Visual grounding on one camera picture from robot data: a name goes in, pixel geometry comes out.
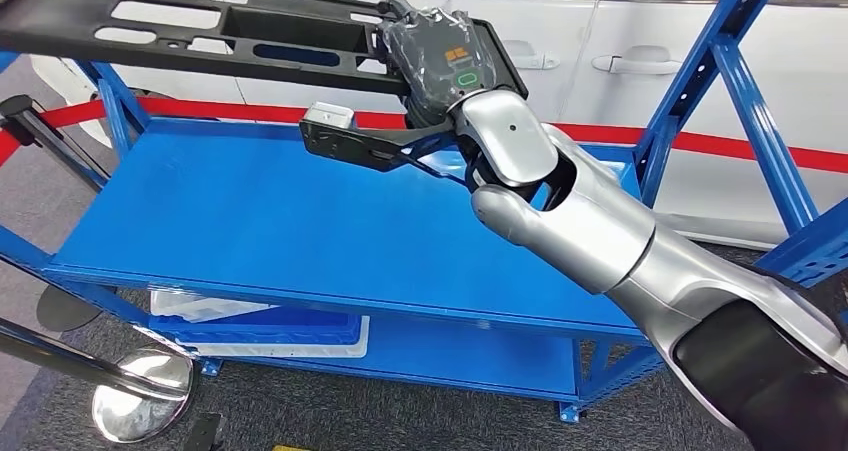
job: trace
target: silver robotic arm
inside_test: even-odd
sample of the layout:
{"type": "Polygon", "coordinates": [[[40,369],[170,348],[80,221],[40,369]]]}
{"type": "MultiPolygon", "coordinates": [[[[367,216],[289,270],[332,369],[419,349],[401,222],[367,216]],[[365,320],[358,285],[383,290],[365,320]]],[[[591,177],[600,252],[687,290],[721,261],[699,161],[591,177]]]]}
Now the silver robotic arm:
{"type": "Polygon", "coordinates": [[[389,69],[401,73],[408,131],[357,129],[317,103],[300,124],[310,152],[380,171],[455,143],[474,213],[639,328],[687,391],[760,450],[848,449],[848,348],[842,327],[794,283],[725,261],[657,223],[613,173],[524,99],[494,85],[467,16],[384,0],[389,69]],[[530,202],[542,184],[541,209],[530,202]]]}
{"type": "Polygon", "coordinates": [[[547,142],[538,156],[553,152],[557,159],[484,151],[495,170],[532,169],[538,176],[545,174],[544,163],[542,180],[551,191],[538,210],[509,189],[531,184],[516,175],[511,185],[482,184],[471,198],[480,221],[588,292],[605,293],[692,396],[760,449],[846,449],[848,348],[827,315],[797,289],[657,223],[609,169],[562,131],[530,125],[533,113],[517,96],[493,91],[469,98],[462,108],[479,110],[486,103],[489,112],[475,112],[470,120],[478,136],[486,134],[481,146],[511,147],[506,143],[525,133],[531,148],[547,142]],[[512,130],[506,124],[518,121],[527,125],[512,130]],[[814,422],[800,428],[799,412],[815,416],[814,422]]]}

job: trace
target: blue shelf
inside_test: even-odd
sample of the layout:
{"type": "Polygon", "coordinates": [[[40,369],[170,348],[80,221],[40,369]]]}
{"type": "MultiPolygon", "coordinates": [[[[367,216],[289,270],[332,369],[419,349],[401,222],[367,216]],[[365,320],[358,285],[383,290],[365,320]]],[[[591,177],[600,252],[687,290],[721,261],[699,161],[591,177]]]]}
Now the blue shelf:
{"type": "Polygon", "coordinates": [[[363,358],[235,359],[368,378],[574,401],[573,344],[573,340],[563,337],[382,316],[371,319],[368,353],[363,358]]]}
{"type": "MultiPolygon", "coordinates": [[[[628,148],[594,151],[636,191],[628,148]]],[[[480,224],[467,190],[312,156],[294,126],[154,118],[48,273],[643,340],[605,297],[480,224]]]]}
{"type": "Polygon", "coordinates": [[[351,345],[359,341],[362,318],[281,306],[200,323],[177,316],[151,316],[149,326],[183,343],[351,345]]]}

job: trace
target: red stripe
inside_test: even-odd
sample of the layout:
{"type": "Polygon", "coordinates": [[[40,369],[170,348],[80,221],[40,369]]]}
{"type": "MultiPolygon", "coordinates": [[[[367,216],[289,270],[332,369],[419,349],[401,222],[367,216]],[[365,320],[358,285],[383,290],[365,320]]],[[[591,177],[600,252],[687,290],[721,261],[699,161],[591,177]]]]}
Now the red stripe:
{"type": "MultiPolygon", "coordinates": [[[[282,106],[260,106],[254,104],[210,103],[205,101],[185,101],[177,99],[139,98],[141,105],[151,114],[198,117],[245,119],[295,123],[306,112],[305,108],[282,106]]],[[[47,111],[44,119],[54,127],[99,119],[104,117],[103,103],[89,103],[68,106],[47,111]]],[[[356,113],[356,122],[362,127],[396,129],[403,128],[403,115],[393,113],[356,113]]],[[[642,129],[623,126],[598,126],[591,124],[555,124],[576,141],[635,144],[642,129]]],[[[14,153],[18,143],[8,133],[0,131],[0,165],[14,153]]],[[[728,158],[754,160],[751,145],[743,139],[708,136],[689,132],[680,133],[674,140],[674,149],[696,153],[712,154],[728,158]]],[[[795,163],[802,168],[819,169],[848,174],[848,154],[807,148],[789,148],[795,163]]]]}

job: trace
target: car door handle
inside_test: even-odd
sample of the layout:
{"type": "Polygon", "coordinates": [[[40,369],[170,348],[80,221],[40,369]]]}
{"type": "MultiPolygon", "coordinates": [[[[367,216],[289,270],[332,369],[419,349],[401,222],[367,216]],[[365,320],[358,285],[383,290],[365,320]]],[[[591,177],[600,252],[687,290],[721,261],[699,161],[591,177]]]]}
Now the car door handle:
{"type": "Polygon", "coordinates": [[[675,74],[680,70],[680,61],[636,61],[621,56],[598,56],[592,60],[592,67],[610,74],[675,74]]]}
{"type": "Polygon", "coordinates": [[[511,59],[516,69],[553,69],[559,66],[559,59],[556,56],[547,54],[541,56],[515,56],[511,59]]]}
{"type": "Polygon", "coordinates": [[[559,57],[551,53],[537,53],[528,41],[504,39],[501,42],[517,69],[553,69],[559,66],[559,57]]]}

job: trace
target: gray carpet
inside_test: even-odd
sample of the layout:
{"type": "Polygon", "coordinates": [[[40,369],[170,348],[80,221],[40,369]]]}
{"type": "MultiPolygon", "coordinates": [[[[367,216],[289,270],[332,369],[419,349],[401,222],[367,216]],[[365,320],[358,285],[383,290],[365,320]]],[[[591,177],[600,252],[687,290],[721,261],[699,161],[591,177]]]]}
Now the gray carpet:
{"type": "MultiPolygon", "coordinates": [[[[752,261],[756,253],[711,246],[752,261]]],[[[817,294],[844,301],[843,281],[817,294]]],[[[143,304],[144,293],[123,291],[143,304]]],[[[149,340],[109,317],[63,336],[117,360],[149,340]]],[[[0,450],[178,450],[200,413],[226,419],[226,450],[544,449],[747,450],[748,445],[690,405],[660,372],[602,402],[580,424],[563,424],[553,403],[488,393],[227,363],[203,378],[180,423],[143,444],[107,443],[93,428],[93,386],[41,371],[0,432],[0,450]]]]}

